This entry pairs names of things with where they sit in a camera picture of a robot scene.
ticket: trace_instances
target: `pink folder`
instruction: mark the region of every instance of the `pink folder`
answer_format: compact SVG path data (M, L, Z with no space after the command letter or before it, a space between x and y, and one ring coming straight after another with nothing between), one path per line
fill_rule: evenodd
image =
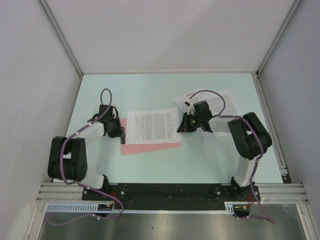
M126 129L127 119L121 119L121 126ZM179 143L157 143L157 144L121 144L121 155L138 154L145 152L153 152L162 149L172 149L180 147Z

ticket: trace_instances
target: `light blue tabletop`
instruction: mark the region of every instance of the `light blue tabletop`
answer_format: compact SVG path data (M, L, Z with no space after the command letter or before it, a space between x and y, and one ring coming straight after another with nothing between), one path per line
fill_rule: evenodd
M250 74L94 74L83 77L67 135L98 112L103 88L112 91L112 104L122 119L129 111L174 107L175 97L198 87L230 89L241 112L255 112L266 126ZM108 92L103 100L108 104ZM229 183L239 161L231 135L214 138L185 133L178 148L132 155L121 155L120 147L119 138L97 139L86 150L88 167L107 175L111 183ZM259 163L255 182L283 182L272 147Z

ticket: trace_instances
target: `metal floor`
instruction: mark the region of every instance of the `metal floor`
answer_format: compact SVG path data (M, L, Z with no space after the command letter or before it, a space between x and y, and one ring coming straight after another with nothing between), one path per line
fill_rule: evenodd
M123 214L114 220L86 217L66 226L44 220L39 240L305 240L296 205L267 205L277 225L225 214ZM254 205L251 215L261 215ZM46 213L55 223L79 213Z

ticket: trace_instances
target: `wire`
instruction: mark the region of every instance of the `wire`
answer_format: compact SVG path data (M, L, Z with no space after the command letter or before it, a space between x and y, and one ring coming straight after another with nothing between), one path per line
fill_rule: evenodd
M234 213L234 216L235 216L237 219L239 219L239 218L245 218L245 219L264 219L264 220L268 220L269 222L271 222L271 223L273 223L273 224L276 224L276 222L269 216L269 214L267 213L267 211L263 208L263 206L262 206L261 202L259 201L258 197L256 196L255 190L254 190L253 178L254 178L255 173L256 173L256 171L257 171L259 160L260 160L260 159L263 157L263 155L264 155L264 148L263 148L263 146L262 146L262 144L261 144L261 142L260 142L260 140L259 140L256 132L255 132L254 129L251 127L251 125L249 124L249 122L248 122L246 119L244 119L243 116L238 116L238 115L223 115L223 116L221 116L221 113L226 109L226 101L225 101L225 99L224 99L219 93L217 93L217 92L215 92L215 91L211 91L211 90L200 90L200 91L197 91L197 92L195 92L194 94L192 94L192 96L190 97L190 99L193 98L196 94L202 93L202 92L209 92L209 93L213 93L213 94L215 94L215 95L218 95L218 96L222 99L222 101L223 101L223 108L222 108L222 110L218 113L218 117L219 117L219 118L241 119L241 120L247 125L247 127L250 129L250 131L252 132L252 135L254 136L254 138L255 138L255 140L257 141L257 143L258 143L258 145L259 145L259 148L260 148L260 155L259 155L259 156L256 158L256 160L255 160L254 168L253 168L253 171L252 171L252 174L251 174L251 176L250 176L250 180L249 180L249 181L250 181L250 188L251 188L252 194L253 194L256 202L258 203L259 207L261 208L261 210L263 211L263 213L266 215L266 217L264 217L264 216L256 216L256 215L254 215L254 216L248 216L248 217L238 217L238 216L236 215L236 213Z
M75 137L76 135L78 135L79 133L81 133L83 130L89 128L92 124L94 124L95 122L99 121L104 115L106 115L106 113L107 113L108 110L110 109L110 106L111 106L111 103L112 103L112 93L111 93L111 91L110 91L108 88L105 88L105 89L103 89L103 90L101 91L101 93L100 93L100 102L101 102L102 105L104 104L102 97L103 97L103 93L104 93L105 91L108 91L108 92L109 92L109 95L110 95L109 104L108 104L108 107L105 109L105 111L104 111L99 117L97 117L96 119L94 119L92 122L88 123L87 125L85 125L85 126L83 126L82 128L80 128L78 131L76 131L75 133L73 133L73 134L71 134L69 137L67 137L67 139L66 139L66 140L63 142L63 144L62 144L61 151L60 151L60 173L61 173L61 178L62 178L62 180L63 180L64 183L67 184L67 185L75 184L76 182L75 182L75 181L71 181L71 182L67 181L66 176L65 176L65 171L64 171L64 152L65 152L66 145L67 145L67 143L70 141L70 139L72 139L73 137ZM112 195L109 195L109 194L107 194L107 193L105 193L105 192L103 192L103 191L100 191L100 190L96 189L96 188L89 187L89 186L87 186L87 185L85 185L85 184L83 184L83 183L80 183L80 182L77 182L76 184L77 184L78 186L80 186L80 187L83 187L83 188L86 188L86 189L91 189L92 191L94 191L94 192L96 192L96 193L99 193L99 194L104 195L104 196L106 196L106 197L108 197L108 198L111 198L111 199L113 199L114 201L116 201L116 202L118 202L118 203L120 204L120 206L121 206L121 211L120 211L118 214L116 214L115 216L111 216L111 217L98 216L98 217L97 217L98 220L99 220L99 219L106 219L106 220L115 219L115 218L119 217L119 216L123 213L123 211L124 211L124 205L122 204L122 202L121 202L117 197L114 197L114 196L112 196ZM74 221L77 221L77 220L79 220L79 219L82 219L82 218L88 217L88 216L92 216L92 215L91 215L91 214L81 215L81 216L79 216L79 217L76 217L76 218L74 218L74 219L72 219L72 220L70 220L70 221L63 222L63 223L53 223L53 222L51 222L51 221L49 220L48 217L47 217L47 221L48 221L48 223L50 223L50 224L53 225L53 226L63 226L63 225L67 225L67 224L73 223Z

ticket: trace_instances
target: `purple cable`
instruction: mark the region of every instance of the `purple cable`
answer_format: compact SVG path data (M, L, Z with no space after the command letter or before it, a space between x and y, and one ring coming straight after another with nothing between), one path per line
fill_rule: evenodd
M250 123L245 120L242 116L238 116L238 115L224 115L224 116L221 116L221 113L226 109L226 101L225 99L217 92L215 91L211 91L211 90L200 90L200 91L197 91L195 92L194 94L191 95L190 99L193 98L196 94L198 93L201 93L201 92L208 92L208 93L213 93L213 94L216 94L218 95L222 101L223 101L223 108L222 110L218 113L218 117L219 118L234 118L234 119L241 119L246 125L247 127L250 129L250 131L252 132L255 140L257 141L258 145L259 145L259 148L260 148L260 155L256 158L255 160L255 164L254 164L254 168L253 168L253 171L252 171L252 174L251 174L251 177L250 177L250 188L251 188L251 191L252 191L252 195L254 196L256 202L258 203L259 207L261 208L261 210L263 211L263 213L266 215L266 217L264 216L249 216L249 217L238 217L236 215L236 213L234 213L234 216L239 219L264 219L264 220L268 220L270 221L271 223L273 224L276 224L276 222L269 216L269 214L267 213L267 211L263 208L261 202L259 201L258 197L256 196L255 194L255 190L254 190L254 186L253 186L253 177L255 176L255 173L257 171L257 168L258 168L258 163L259 163L259 160L262 158L262 156L264 155L264 148L256 134L256 132L254 131L254 129L252 128L252 126L250 125Z
M66 179L66 176L65 176L65 171L64 171L64 152L65 152L66 145L67 145L67 143L68 143L68 141L69 141L70 139L72 139L74 136L78 135L78 134L81 133L83 130L85 130L85 129L87 129L88 127L90 127L90 126L91 126L92 124L94 124L95 122L99 121L99 120L108 112L108 110L110 109L111 103L112 103L112 93L111 93L111 91L110 91L108 88L103 89L103 90L101 91L101 93L100 93L100 101L101 101L101 104L104 104L104 103L103 103L103 100L102 100L102 96L103 96L104 91L108 91L109 94L110 94L110 101L109 101L109 104L108 104L108 107L106 108L106 110L105 110L99 117L97 117L95 120L93 120L92 122L90 122L90 123L88 123L87 125L83 126L82 128L80 128L80 129L79 129L78 131L76 131L75 133L71 134L71 135L63 142L63 144L62 144L61 151L60 151L60 172L61 172L61 178L62 178L62 180L63 180L64 183L67 184L67 185L71 185L71 184L74 184L74 183L76 183L76 182L75 182L75 181L68 182L67 179ZM117 199L116 197L114 197L114 196L112 196L112 195L109 195L109 194L107 194L107 193L105 193L105 192L103 192L103 191L100 191L100 190L98 190L98 189L95 189L95 188L93 188L93 187L89 187L89 186L87 186L87 185L85 185L85 184L82 184L82 183L80 183L80 182L78 182L77 185L80 186L80 187L86 188L86 189L91 189L91 190L95 191L96 193L99 193L99 194L102 194L102 195L104 195L104 196L106 196L106 197L108 197L108 198L111 198L111 199L113 199L114 201L116 201L116 202L118 202L118 203L120 204L120 206L121 206L121 211L120 211L117 215L115 215L115 216L113 216L113 217L102 217L102 216L98 216L98 218L100 218L100 219L106 219L106 220L111 220L111 219L115 219L115 218L119 217L119 216L123 213L123 211L124 211L124 205L123 205L122 202L121 202L119 199ZM49 224L51 224L51 225L53 225L53 226L64 226L64 225L73 223L74 221L77 221L77 220L79 220L79 219L82 219L82 218L88 217L88 216L92 216L92 214L84 214L84 215L81 215L81 216L79 216L79 217L76 217L76 218L74 218L74 219L72 219L72 220L70 220L70 221L63 222L63 223L53 223L53 222L51 222L51 221L49 220L48 217L46 218L46 220L48 221Z

